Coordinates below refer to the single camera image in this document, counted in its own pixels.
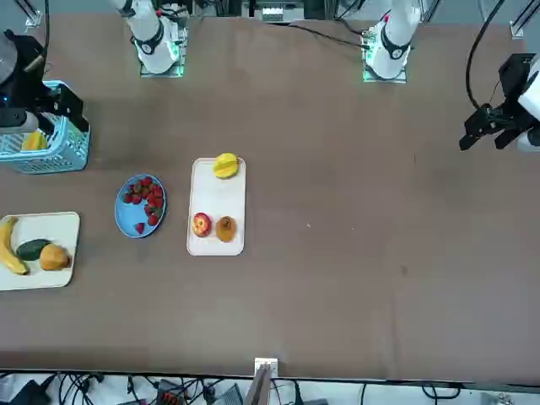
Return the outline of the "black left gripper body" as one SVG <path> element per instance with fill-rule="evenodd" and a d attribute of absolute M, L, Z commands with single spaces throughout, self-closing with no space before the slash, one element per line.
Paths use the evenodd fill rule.
<path fill-rule="evenodd" d="M 536 54 L 514 53 L 499 68 L 504 101 L 492 111 L 536 110 Z"/>

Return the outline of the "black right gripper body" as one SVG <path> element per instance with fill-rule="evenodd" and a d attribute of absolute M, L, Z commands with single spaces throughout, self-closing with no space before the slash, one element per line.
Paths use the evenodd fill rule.
<path fill-rule="evenodd" d="M 46 48 L 31 35 L 3 32 L 3 109 L 34 111 L 48 90 L 43 84 Z"/>

